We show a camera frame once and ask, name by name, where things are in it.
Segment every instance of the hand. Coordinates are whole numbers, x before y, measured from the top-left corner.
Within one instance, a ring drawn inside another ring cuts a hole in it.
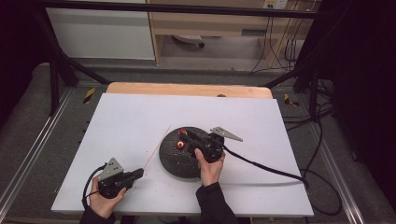
[[[204,154],[201,150],[196,148],[194,150],[195,157],[198,160],[198,166],[201,169],[201,180],[204,187],[219,182],[220,173],[224,163],[225,153],[221,155],[218,161],[209,163],[205,160]]]
[[[98,176],[94,177],[92,180],[92,192],[96,192],[99,190],[98,187]],[[96,192],[90,196],[90,207],[98,216],[103,218],[109,218],[113,213],[114,208],[117,203],[119,203],[125,194],[126,188],[120,190],[117,197],[113,199],[107,199],[103,197],[99,192]]]

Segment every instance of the person's left hand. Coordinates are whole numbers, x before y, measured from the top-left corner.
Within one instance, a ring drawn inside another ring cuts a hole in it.
[[[98,176],[94,177],[92,180],[91,192],[96,192],[99,190],[98,187]],[[117,197],[113,199],[107,199],[103,197],[99,192],[90,195],[90,207],[98,216],[103,218],[109,218],[113,213],[114,208],[117,203],[119,203],[126,192],[126,188],[123,188]]]

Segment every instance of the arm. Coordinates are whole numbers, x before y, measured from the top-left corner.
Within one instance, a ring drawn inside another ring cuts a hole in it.
[[[122,189],[118,196],[113,199],[104,198],[98,192],[97,176],[92,180],[92,189],[90,195],[90,206],[82,215],[80,224],[113,224],[116,221],[113,210],[125,194],[126,189]]]
[[[208,163],[199,149],[195,149],[195,156],[201,168],[203,184],[196,192],[201,207],[201,223],[238,223],[233,210],[225,202],[219,184],[225,154],[223,153],[221,158],[213,163]]]

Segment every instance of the black sleeve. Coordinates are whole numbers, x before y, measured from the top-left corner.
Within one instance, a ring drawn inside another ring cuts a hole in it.
[[[85,209],[79,224],[113,224],[116,222],[116,218],[112,214],[108,219],[100,217],[90,207]]]
[[[201,186],[196,196],[201,207],[201,223],[238,223],[233,210],[225,202],[219,182]]]

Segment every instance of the black small object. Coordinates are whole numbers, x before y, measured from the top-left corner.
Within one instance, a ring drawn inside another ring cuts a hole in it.
[[[115,198],[123,188],[130,189],[134,182],[143,176],[143,173],[144,170],[140,168],[133,172],[119,173],[105,180],[99,180],[99,193],[108,199]]]
[[[215,133],[200,136],[186,129],[179,133],[179,139],[185,143],[194,158],[194,150],[201,149],[205,160],[209,163],[218,161],[223,153],[224,137]]]

